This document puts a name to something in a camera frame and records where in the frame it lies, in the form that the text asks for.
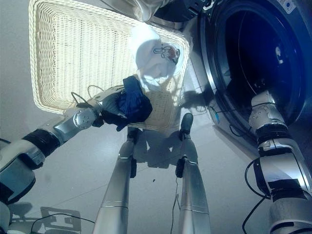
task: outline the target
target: laundry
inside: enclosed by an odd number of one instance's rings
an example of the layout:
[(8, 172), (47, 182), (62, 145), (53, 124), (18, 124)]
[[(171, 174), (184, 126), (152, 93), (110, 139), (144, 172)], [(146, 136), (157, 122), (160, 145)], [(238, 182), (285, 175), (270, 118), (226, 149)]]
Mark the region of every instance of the laundry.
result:
[(129, 123), (143, 122), (151, 114), (153, 108), (135, 76), (123, 79), (125, 91), (118, 101), (119, 109), (127, 117)]
[(177, 74), (183, 64), (183, 49), (160, 40), (151, 26), (142, 23), (131, 31), (129, 47), (146, 91), (160, 91), (164, 81)]

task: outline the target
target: white fabric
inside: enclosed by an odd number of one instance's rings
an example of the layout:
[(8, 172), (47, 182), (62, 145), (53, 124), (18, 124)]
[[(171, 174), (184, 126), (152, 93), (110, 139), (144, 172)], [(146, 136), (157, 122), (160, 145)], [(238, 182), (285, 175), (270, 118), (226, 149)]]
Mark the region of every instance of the white fabric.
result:
[[(129, 46), (136, 68), (139, 70), (141, 86), (146, 91), (161, 90), (162, 82), (177, 74), (183, 64), (182, 47), (162, 42), (159, 35), (145, 23), (132, 29)], [(176, 65), (174, 62), (162, 58), (161, 54), (154, 53), (155, 49), (166, 46), (180, 51)]]

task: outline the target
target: washing machine door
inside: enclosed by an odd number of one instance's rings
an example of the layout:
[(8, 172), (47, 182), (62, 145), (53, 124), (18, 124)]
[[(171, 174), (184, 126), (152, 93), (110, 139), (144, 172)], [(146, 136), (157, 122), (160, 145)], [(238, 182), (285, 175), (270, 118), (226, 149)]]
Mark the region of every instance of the washing machine door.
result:
[(201, 15), (200, 37), (218, 105), (241, 132), (249, 129), (251, 99), (264, 90), (288, 125), (303, 110), (311, 116), (312, 1), (216, 0)]

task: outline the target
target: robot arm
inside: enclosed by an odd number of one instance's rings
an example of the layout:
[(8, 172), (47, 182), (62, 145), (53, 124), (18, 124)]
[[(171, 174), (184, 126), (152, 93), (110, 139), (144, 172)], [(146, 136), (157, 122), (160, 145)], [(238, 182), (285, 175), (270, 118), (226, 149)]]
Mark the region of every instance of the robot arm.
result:
[[(122, 91), (123, 86), (103, 91), (1, 149), (0, 207), (17, 202), (33, 187), (36, 179), (32, 170), (41, 167), (56, 148), (92, 125), (103, 125), (104, 113), (110, 113), (119, 121), (125, 119), (116, 105)], [(8, 228), (8, 220), (3, 214), (5, 211), (5, 208), (0, 209), (0, 233), (1, 229), (6, 231)]]
[(253, 168), (258, 188), (273, 200), (270, 233), (311, 232), (312, 179), (301, 151), (268, 91), (255, 96), (252, 107), (249, 124), (260, 154)]

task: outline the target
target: tile floor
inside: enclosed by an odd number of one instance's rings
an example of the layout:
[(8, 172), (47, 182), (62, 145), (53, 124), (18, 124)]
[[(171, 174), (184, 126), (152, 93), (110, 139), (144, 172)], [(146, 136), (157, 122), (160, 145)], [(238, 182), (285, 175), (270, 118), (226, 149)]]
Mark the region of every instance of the tile floor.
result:
[[(100, 6), (100, 1), (91, 1)], [(14, 140), (23, 137), (47, 119), (55, 116), (38, 109), (32, 100), (28, 51), (28, 1), (1, 1), (1, 137)], [(184, 91), (200, 93), (199, 84), (189, 65)], [(191, 132), (199, 167), (206, 189), (213, 234), (240, 234), (241, 224), (259, 198), (248, 190), (243, 175), (250, 156), (226, 139), (213, 126), (205, 108), (182, 108), (191, 112)], [(79, 133), (57, 149), (36, 170), (36, 184), (18, 203), (11, 205), (16, 230), (29, 233), (32, 222), (46, 212), (77, 213), (95, 220), (98, 208), (113, 171), (126, 131), (105, 125)], [(170, 233), (172, 205), (176, 189), (175, 163), (179, 141), (175, 130), (166, 133), (143, 131), (135, 149), (139, 164), (130, 182), (129, 234)], [(255, 186), (254, 176), (249, 174)], [(178, 179), (181, 194), (182, 180)], [(249, 234), (267, 233), (269, 202), (265, 201), (246, 225)], [(178, 207), (174, 210), (173, 233), (177, 233)], [(35, 225), (38, 233), (91, 233), (93, 225), (74, 220), (68, 226), (64, 218)], [(62, 231), (49, 228), (58, 225)]]

